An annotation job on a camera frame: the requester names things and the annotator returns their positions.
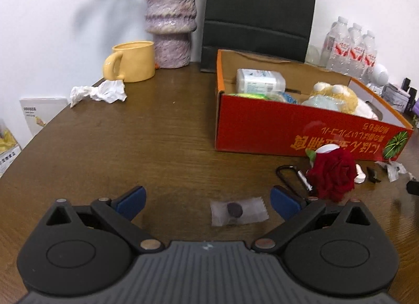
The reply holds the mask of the small decorated tin box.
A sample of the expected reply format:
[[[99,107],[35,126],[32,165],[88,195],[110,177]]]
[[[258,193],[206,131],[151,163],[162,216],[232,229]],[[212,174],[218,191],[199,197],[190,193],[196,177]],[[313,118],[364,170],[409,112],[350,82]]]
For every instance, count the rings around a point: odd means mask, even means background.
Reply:
[[[408,92],[403,91],[403,89],[393,84],[386,84],[383,87],[381,97],[399,113],[405,112],[408,101],[410,100],[410,94]]]

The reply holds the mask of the black carabiner clip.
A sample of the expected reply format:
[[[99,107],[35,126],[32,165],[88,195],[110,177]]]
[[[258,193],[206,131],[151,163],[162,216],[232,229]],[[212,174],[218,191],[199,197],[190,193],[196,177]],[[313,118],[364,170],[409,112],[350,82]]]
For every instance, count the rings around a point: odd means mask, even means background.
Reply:
[[[313,196],[314,189],[305,175],[293,165],[280,165],[275,170],[283,188],[292,196],[302,198]]]

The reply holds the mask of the white robot figurine speaker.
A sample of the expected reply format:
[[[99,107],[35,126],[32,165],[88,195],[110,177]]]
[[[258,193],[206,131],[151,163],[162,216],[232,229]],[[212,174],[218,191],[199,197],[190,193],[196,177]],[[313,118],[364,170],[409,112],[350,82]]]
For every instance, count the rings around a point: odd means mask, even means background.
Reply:
[[[382,64],[376,63],[368,73],[368,79],[373,86],[383,87],[388,83],[388,70]]]

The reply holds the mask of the purple textured ceramic vase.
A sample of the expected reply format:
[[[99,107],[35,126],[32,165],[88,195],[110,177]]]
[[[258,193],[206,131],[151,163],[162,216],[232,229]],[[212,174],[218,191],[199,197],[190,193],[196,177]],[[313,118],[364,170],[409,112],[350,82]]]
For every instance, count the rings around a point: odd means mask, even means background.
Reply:
[[[191,33],[197,29],[196,0],[146,0],[146,31],[153,35],[156,64],[162,69],[189,65]]]

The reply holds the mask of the yellow white plush toy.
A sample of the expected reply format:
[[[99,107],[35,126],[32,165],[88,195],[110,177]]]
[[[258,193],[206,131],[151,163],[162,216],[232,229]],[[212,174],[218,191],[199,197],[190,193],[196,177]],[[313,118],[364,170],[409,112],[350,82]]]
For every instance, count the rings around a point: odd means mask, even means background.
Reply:
[[[331,85],[326,82],[317,82],[302,105],[378,120],[378,116],[371,107],[349,87],[342,84]]]

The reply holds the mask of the clear water bottle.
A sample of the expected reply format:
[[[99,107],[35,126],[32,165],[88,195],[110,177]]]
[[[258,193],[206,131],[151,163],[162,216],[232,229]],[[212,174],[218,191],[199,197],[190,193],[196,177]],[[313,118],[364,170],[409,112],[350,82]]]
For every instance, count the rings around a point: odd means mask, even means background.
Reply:
[[[347,59],[351,46],[347,19],[339,16],[324,39],[319,65],[340,74],[347,73]]]
[[[376,63],[377,47],[376,47],[376,36],[372,31],[367,31],[366,35],[363,35],[364,43],[364,54],[363,54],[363,72],[361,75],[361,81],[364,84],[368,84],[370,81],[373,68]]]
[[[353,23],[353,26],[349,28],[350,46],[344,70],[345,74],[356,79],[360,79],[363,72],[365,45],[361,31],[362,26],[358,23]]]

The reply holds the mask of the orange cardboard pumpkin box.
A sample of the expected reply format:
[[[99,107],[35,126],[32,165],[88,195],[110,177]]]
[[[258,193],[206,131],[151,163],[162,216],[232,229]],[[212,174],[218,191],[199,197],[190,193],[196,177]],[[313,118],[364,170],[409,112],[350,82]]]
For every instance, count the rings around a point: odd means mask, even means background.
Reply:
[[[237,96],[239,68],[280,72],[297,104]],[[378,118],[304,106],[317,82],[348,86],[378,111]],[[355,159],[386,161],[397,159],[413,134],[400,113],[358,80],[299,62],[219,50],[217,93],[218,151],[303,156],[306,150],[336,144]]]

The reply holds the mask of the white booklet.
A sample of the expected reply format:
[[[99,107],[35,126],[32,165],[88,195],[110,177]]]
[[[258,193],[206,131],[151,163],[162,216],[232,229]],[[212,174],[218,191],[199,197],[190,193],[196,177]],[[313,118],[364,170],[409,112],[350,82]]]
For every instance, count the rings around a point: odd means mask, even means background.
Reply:
[[[25,98],[19,100],[31,135],[36,136],[67,105],[66,98]]]

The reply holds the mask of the crumpled clear plastic wrapper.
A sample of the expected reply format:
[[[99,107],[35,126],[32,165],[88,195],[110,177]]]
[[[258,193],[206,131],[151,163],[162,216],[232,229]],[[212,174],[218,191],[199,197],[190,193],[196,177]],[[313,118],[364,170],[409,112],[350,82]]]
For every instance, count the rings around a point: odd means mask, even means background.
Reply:
[[[396,162],[396,161],[389,161],[389,162],[376,162],[378,166],[386,170],[388,175],[388,180],[390,182],[394,182],[399,179],[400,175],[407,174],[410,181],[415,181],[416,178],[413,176],[412,173],[410,173],[406,167],[403,166],[403,164]]]

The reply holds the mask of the clear glass cup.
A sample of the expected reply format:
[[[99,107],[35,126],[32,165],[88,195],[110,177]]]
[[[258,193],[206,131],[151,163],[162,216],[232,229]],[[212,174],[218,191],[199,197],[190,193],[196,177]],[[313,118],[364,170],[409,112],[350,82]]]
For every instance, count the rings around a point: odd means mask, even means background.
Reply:
[[[314,45],[308,45],[305,55],[305,63],[319,67],[320,51]]]

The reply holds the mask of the right clear water bottle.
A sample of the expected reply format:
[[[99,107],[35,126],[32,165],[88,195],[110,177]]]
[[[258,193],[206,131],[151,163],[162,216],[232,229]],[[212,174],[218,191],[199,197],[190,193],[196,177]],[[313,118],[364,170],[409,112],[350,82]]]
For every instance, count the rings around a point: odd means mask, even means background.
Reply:
[[[363,72],[361,75],[361,81],[364,84],[368,84],[370,81],[373,68],[376,63],[377,47],[376,47],[376,36],[372,31],[367,31],[366,35],[363,35],[364,43],[364,54],[363,54]]]

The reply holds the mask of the clear packet with dark disc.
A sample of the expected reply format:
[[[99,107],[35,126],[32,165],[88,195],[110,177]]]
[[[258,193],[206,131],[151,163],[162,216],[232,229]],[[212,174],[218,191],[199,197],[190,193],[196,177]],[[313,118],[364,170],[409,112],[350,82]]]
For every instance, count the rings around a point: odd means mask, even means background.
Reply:
[[[262,223],[269,219],[261,197],[240,201],[211,201],[210,210],[213,227]]]

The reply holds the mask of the left clear water bottle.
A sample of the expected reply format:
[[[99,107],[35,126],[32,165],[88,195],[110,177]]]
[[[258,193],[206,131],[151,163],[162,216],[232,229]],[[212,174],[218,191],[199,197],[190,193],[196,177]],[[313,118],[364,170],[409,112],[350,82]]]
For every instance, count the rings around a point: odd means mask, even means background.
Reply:
[[[351,46],[347,19],[339,16],[324,39],[319,65],[340,74],[347,73],[347,59]]]

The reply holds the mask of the red fabric rose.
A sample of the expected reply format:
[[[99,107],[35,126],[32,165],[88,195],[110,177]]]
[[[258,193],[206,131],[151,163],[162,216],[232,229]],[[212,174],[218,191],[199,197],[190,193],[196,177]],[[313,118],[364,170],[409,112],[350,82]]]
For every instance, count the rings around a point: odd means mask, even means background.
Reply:
[[[318,198],[339,203],[354,189],[356,162],[344,148],[327,144],[317,150],[306,149],[305,153],[312,163],[305,176]]]

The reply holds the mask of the middle clear water bottle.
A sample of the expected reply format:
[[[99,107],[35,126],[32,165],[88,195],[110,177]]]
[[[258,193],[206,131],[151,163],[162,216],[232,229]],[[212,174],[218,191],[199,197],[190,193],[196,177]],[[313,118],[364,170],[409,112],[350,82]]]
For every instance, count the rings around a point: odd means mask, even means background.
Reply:
[[[365,45],[361,31],[362,26],[358,23],[353,23],[353,26],[349,28],[350,46],[344,70],[345,74],[356,79],[360,79],[363,72]]]

